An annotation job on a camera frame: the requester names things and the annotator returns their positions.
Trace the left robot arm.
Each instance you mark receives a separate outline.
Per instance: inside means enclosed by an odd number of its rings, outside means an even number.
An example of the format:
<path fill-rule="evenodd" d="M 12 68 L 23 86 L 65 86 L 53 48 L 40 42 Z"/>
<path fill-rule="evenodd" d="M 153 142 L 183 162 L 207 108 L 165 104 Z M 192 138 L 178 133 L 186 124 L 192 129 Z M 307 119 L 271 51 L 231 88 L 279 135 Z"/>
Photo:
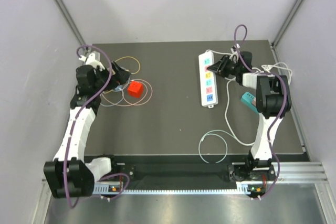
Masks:
<path fill-rule="evenodd" d="M 76 69 L 77 85 L 70 101 L 69 121 L 61 146 L 52 161 L 44 164 L 44 175 L 54 198 L 89 197 L 100 178 L 114 180 L 119 168 L 108 157 L 85 163 L 90 128 L 101 103 L 100 94 L 126 84 L 130 72 L 111 63 L 111 71 L 100 63 Z"/>

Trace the teal power strip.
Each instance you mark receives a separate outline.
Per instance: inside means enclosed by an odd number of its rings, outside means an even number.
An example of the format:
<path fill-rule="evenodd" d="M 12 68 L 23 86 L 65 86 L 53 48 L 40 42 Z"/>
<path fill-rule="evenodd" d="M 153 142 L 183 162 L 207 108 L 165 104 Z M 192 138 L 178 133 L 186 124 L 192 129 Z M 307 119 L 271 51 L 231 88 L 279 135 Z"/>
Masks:
<path fill-rule="evenodd" d="M 250 93 L 250 92 L 245 92 L 242 96 L 240 101 L 249 107 L 252 111 L 254 111 L 256 114 L 258 114 L 258 110 L 256 108 L 256 97 Z"/>

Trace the red cube socket adapter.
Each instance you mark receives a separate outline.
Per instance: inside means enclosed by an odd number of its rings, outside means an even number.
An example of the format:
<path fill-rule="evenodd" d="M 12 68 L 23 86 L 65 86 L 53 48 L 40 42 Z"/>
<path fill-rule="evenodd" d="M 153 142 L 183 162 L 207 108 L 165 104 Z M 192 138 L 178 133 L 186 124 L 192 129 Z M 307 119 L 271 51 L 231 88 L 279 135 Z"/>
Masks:
<path fill-rule="evenodd" d="M 128 95 L 134 98 L 140 98 L 143 93 L 144 86 L 142 83 L 137 81 L 132 81 L 128 86 Z"/>

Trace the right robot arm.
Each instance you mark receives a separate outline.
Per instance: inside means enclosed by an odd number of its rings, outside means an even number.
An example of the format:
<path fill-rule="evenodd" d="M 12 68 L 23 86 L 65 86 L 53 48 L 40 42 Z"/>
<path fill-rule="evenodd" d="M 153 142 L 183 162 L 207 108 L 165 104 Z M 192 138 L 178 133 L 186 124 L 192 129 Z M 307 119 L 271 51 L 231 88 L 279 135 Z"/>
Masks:
<path fill-rule="evenodd" d="M 259 123 L 249 156 L 251 163 L 245 166 L 245 174 L 252 180 L 264 174 L 262 163 L 269 165 L 275 157 L 273 143 L 280 123 L 292 106 L 289 81 L 286 75 L 259 70 L 251 65 L 251 52 L 233 52 L 206 69 L 217 76 L 228 78 L 239 85 L 256 91 L 256 110 Z"/>

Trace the white power strip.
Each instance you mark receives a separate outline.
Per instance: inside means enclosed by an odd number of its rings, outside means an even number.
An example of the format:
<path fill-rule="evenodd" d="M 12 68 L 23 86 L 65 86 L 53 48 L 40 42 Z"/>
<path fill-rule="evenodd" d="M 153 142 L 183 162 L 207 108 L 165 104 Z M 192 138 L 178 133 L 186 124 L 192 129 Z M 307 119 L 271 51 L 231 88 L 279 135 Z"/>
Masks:
<path fill-rule="evenodd" d="M 206 51 L 198 56 L 201 105 L 209 109 L 218 104 L 216 76 L 208 69 L 214 63 L 212 51 Z"/>

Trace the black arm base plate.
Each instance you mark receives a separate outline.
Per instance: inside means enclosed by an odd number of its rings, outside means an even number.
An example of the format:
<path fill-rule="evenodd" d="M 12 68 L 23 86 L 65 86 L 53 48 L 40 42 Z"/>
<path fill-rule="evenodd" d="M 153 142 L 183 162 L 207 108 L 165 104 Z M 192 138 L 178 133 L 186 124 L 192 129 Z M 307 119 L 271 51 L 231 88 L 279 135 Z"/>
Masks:
<path fill-rule="evenodd" d="M 132 180 L 141 180 L 145 176 L 170 177 L 170 178 L 209 178 L 215 176 L 225 182 L 257 181 L 264 179 L 268 182 L 276 177 L 273 167 L 267 170 L 249 171 L 244 163 L 240 164 L 139 164 L 139 163 L 117 163 L 113 166 L 114 172 L 123 172 Z"/>

